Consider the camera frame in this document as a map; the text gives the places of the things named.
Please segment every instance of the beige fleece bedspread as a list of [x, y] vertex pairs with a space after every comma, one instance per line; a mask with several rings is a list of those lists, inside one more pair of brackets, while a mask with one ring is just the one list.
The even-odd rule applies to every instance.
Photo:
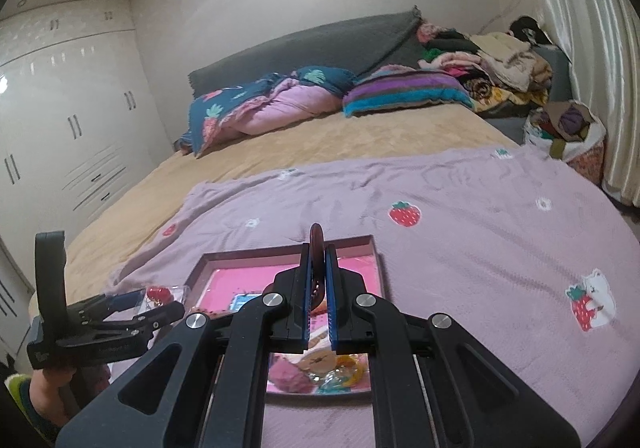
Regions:
[[[513, 141], [461, 105], [345, 118], [342, 113], [235, 142], [195, 159], [172, 155], [67, 246], [67, 303], [100, 293], [116, 266], [151, 238], [201, 181], [338, 159], [436, 154]], [[35, 297], [31, 315], [37, 314]]]

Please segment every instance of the metal bolt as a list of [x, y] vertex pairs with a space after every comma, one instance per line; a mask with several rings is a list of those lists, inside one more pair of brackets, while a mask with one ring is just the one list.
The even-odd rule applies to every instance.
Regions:
[[199, 329], [205, 323], [207, 323], [207, 317], [202, 313], [190, 314], [189, 316], [187, 316], [186, 322], [187, 327], [190, 327], [191, 329]]
[[262, 303], [267, 307], [276, 307], [282, 303], [284, 298], [279, 293], [269, 293], [262, 297]]
[[438, 329], [448, 329], [451, 327], [451, 316], [447, 314], [436, 314], [431, 318], [431, 323]]
[[356, 304], [360, 307], [371, 307], [376, 303], [376, 297], [369, 293], [359, 294], [356, 297]]

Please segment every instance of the white curtain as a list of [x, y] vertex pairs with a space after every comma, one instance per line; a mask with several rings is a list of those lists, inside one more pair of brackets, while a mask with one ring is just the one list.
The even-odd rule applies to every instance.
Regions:
[[640, 19], [629, 0], [540, 0], [572, 63], [574, 97], [607, 127], [603, 186], [640, 206]]

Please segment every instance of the gray headboard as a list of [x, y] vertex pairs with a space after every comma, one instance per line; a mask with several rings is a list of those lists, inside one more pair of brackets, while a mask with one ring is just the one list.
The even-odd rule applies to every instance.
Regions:
[[189, 74], [193, 97], [266, 73], [289, 74], [306, 65], [367, 75], [389, 63], [417, 66], [422, 46], [415, 36], [420, 10], [355, 18], [288, 34], [251, 47]]

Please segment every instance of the electrical cord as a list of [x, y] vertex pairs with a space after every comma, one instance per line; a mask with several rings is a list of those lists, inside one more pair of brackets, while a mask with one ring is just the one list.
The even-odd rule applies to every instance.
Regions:
[[516, 9], [518, 7], [518, 5], [520, 4], [520, 2], [522, 2], [522, 0], [512, 0], [510, 3], [507, 4], [507, 7], [504, 8], [504, 10], [502, 12], [500, 12], [499, 14], [497, 14], [496, 16], [494, 16], [491, 20], [489, 20], [486, 24], [484, 24], [479, 30], [477, 34], [482, 34], [482, 32], [489, 27], [493, 22], [495, 22], [496, 20], [498, 20], [500, 17], [505, 16], [506, 14], [510, 13], [511, 11], [513, 11], [514, 9]]

